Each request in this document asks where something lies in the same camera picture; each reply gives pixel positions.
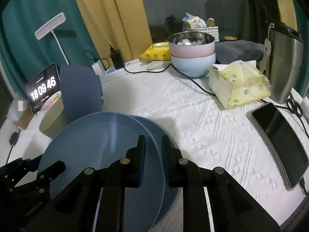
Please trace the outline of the light blue plate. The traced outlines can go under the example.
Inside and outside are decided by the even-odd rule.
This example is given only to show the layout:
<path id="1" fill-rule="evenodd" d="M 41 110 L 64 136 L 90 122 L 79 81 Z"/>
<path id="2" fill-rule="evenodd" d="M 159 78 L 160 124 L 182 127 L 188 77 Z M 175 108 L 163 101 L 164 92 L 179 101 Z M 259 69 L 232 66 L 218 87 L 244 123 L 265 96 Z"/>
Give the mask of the light blue plate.
<path id="1" fill-rule="evenodd" d="M 147 138 L 148 129 L 132 116 L 114 112 L 84 116 L 67 125 L 50 142 L 38 172 L 58 160 L 65 163 L 65 171 L 51 183 L 50 194 L 55 198 L 83 169 L 107 168 L 124 158 L 127 150 L 137 145 L 140 135 Z M 134 218 L 139 213 L 136 207 L 141 202 L 135 194 L 128 194 L 127 190 L 124 219 L 132 218 L 135 222 L 139 220 Z"/>
<path id="2" fill-rule="evenodd" d="M 143 182 L 140 188 L 130 188 L 127 193 L 135 194 L 138 197 L 136 210 L 139 211 L 134 218 L 125 219 L 125 231 L 149 231 L 161 224 L 174 208 L 180 196 L 180 188 L 169 188 L 166 184 L 165 172 L 162 161 L 161 140 L 167 135 L 170 138 L 172 147 L 177 144 L 170 134 L 154 121 L 132 116 L 148 129 L 146 158 L 144 164 Z"/>

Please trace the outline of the black smartphone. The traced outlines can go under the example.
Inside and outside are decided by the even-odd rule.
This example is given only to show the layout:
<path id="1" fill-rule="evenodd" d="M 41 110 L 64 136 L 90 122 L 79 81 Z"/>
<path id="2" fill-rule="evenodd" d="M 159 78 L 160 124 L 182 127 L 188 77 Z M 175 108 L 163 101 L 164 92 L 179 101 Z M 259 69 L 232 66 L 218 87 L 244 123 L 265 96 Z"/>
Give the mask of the black smartphone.
<path id="1" fill-rule="evenodd" d="M 308 169 L 308 156 L 289 122 L 272 103 L 250 111 L 248 118 L 270 150 L 288 190 L 293 190 Z"/>

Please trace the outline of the tablet showing clock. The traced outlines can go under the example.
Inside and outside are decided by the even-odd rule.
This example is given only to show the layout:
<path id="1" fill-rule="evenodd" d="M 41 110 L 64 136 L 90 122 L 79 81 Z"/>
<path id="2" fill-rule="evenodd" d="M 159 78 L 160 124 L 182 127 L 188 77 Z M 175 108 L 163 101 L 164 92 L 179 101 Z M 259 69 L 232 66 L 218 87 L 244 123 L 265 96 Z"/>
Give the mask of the tablet showing clock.
<path id="1" fill-rule="evenodd" d="M 52 95 L 60 91 L 58 66 L 53 63 L 26 84 L 26 94 L 34 114 Z"/>

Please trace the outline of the cream bowl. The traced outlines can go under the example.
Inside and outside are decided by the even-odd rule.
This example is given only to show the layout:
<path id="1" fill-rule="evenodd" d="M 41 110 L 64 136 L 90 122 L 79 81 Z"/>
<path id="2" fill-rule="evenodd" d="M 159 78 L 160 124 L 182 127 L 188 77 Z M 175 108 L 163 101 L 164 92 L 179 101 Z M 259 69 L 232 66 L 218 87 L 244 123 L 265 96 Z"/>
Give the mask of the cream bowl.
<path id="1" fill-rule="evenodd" d="M 54 139 L 68 124 L 69 121 L 65 116 L 62 98 L 60 98 L 47 110 L 40 123 L 39 131 Z"/>

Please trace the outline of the white desk lamp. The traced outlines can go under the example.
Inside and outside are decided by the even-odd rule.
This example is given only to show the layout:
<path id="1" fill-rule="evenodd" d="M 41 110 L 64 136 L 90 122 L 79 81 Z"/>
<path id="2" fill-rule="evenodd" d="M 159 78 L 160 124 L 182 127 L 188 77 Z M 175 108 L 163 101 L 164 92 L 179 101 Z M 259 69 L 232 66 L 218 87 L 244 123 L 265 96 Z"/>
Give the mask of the white desk lamp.
<path id="1" fill-rule="evenodd" d="M 53 35 L 53 37 L 56 40 L 56 43 L 62 53 L 62 56 L 65 59 L 65 62 L 67 65 L 70 65 L 65 52 L 62 49 L 61 43 L 59 42 L 58 37 L 55 34 L 55 28 L 57 28 L 58 26 L 60 26 L 61 24 L 63 24 L 66 21 L 66 16 L 64 14 L 64 12 L 60 12 L 59 14 L 57 14 L 56 16 L 54 16 L 53 18 L 51 18 L 50 20 L 48 20 L 45 24 L 43 24 L 40 28 L 38 28 L 35 31 L 35 37 L 37 38 L 37 40 L 41 40 L 43 37 L 45 37 L 47 34 L 51 33 Z"/>

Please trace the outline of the steel thermos flask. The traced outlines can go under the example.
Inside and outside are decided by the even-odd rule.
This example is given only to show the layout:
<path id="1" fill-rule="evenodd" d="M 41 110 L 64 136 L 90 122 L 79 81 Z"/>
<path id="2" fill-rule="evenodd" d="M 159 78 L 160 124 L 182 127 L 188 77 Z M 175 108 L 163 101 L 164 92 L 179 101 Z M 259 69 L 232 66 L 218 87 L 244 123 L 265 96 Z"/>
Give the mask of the steel thermos flask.
<path id="1" fill-rule="evenodd" d="M 265 49 L 265 76 L 270 82 L 271 99 L 283 104 L 290 95 L 302 62 L 301 35 L 285 23 L 270 23 Z"/>

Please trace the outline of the teal curtain left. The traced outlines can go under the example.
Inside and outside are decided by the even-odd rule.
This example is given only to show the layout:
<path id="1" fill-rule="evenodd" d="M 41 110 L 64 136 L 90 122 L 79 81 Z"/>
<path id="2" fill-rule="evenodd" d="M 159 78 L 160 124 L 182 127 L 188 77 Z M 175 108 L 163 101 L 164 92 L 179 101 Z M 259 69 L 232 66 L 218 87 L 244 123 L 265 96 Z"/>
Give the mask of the teal curtain left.
<path id="1" fill-rule="evenodd" d="M 98 52 L 76 0 L 1 0 L 1 63 L 12 90 L 51 64 L 91 67 Z"/>

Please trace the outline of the grey folded cloth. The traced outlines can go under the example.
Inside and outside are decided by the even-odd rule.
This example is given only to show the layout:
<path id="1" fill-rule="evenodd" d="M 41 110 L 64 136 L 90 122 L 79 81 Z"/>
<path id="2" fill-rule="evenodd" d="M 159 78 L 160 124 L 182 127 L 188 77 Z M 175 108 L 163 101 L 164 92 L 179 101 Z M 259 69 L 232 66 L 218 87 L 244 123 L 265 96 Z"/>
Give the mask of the grey folded cloth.
<path id="1" fill-rule="evenodd" d="M 237 60 L 261 61 L 264 45 L 246 40 L 223 41 L 215 44 L 216 63 L 230 64 Z"/>

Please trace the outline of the small white box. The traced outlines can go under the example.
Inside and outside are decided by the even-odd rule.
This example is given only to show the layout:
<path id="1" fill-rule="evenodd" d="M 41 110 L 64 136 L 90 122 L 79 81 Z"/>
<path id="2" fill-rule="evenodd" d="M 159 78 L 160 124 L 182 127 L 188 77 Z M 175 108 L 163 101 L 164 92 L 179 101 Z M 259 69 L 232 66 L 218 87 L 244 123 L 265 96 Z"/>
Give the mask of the small white box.
<path id="1" fill-rule="evenodd" d="M 18 101 L 18 111 L 19 112 L 24 112 L 28 108 L 28 101 L 26 100 L 19 100 Z"/>

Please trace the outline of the pink strawberry bowl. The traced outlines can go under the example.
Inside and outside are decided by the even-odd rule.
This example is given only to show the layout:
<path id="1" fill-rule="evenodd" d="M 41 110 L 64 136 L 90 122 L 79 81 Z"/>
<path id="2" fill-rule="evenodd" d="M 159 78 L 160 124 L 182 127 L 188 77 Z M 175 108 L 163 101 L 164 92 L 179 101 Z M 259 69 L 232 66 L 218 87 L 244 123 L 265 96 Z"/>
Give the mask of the pink strawberry bowl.
<path id="1" fill-rule="evenodd" d="M 44 112 L 48 110 L 50 107 L 52 107 L 59 99 L 61 98 L 61 91 L 58 91 L 57 93 L 54 93 L 52 96 L 50 96 L 45 103 L 43 104 L 41 111 Z"/>

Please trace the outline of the large dark blue bowl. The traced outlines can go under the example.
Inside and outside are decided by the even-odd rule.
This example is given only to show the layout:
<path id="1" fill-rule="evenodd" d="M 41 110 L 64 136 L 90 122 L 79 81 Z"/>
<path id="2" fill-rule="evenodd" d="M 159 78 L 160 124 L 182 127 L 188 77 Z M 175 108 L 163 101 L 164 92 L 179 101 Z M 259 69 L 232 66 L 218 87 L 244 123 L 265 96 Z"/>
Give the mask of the large dark blue bowl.
<path id="1" fill-rule="evenodd" d="M 62 65 L 60 89 L 65 116 L 70 123 L 102 111 L 104 100 L 101 81 L 91 68 Z"/>

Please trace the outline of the black charger adapter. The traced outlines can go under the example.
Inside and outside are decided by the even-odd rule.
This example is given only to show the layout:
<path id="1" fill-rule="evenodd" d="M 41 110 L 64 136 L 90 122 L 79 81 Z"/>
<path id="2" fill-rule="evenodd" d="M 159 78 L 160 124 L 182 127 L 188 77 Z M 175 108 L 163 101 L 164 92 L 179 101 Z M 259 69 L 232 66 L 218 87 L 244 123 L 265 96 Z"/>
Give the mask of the black charger adapter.
<path id="1" fill-rule="evenodd" d="M 116 70 L 124 68 L 125 65 L 120 50 L 115 50 L 112 45 L 110 45 L 110 58 Z"/>

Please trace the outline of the cardboard box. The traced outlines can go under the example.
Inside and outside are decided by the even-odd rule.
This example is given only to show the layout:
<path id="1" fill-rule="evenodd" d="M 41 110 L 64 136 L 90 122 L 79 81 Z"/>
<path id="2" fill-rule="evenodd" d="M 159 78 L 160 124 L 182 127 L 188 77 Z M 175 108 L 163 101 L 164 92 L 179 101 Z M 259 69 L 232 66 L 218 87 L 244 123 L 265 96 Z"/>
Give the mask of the cardboard box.
<path id="1" fill-rule="evenodd" d="M 22 114 L 18 121 L 13 122 L 13 124 L 20 130 L 24 131 L 27 129 L 30 121 L 32 120 L 34 114 L 30 107 L 28 107 Z"/>

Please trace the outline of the light blue plate front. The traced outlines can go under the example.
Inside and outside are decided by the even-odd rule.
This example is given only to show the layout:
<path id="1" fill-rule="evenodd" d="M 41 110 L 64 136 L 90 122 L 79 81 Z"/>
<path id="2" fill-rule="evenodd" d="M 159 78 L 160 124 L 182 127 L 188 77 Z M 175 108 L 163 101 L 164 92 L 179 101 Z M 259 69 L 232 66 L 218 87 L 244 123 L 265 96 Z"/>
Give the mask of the light blue plate front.
<path id="1" fill-rule="evenodd" d="M 170 134 L 154 121 L 132 116 L 148 129 L 146 158 L 144 164 L 143 182 L 140 188 L 130 188 L 127 193 L 135 194 L 138 197 L 136 210 L 139 211 L 134 218 L 125 219 L 125 231 L 149 231 L 161 224 L 174 208 L 180 196 L 180 188 L 169 188 L 166 184 L 165 172 L 162 161 L 161 140 L 167 135 L 170 138 L 172 147 L 177 144 Z"/>

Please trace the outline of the yellow curtain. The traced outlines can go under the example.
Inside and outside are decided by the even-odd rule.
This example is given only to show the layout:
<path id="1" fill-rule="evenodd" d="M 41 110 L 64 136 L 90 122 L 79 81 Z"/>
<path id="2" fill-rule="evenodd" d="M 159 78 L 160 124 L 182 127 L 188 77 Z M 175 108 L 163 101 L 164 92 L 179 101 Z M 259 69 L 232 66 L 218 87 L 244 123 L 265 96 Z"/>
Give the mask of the yellow curtain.
<path id="1" fill-rule="evenodd" d="M 277 0 L 280 21 L 297 31 L 297 20 L 293 0 Z"/>
<path id="2" fill-rule="evenodd" d="M 125 62 L 139 58 L 152 45 L 143 0 L 76 0 L 92 42 L 102 58 L 110 48 Z"/>

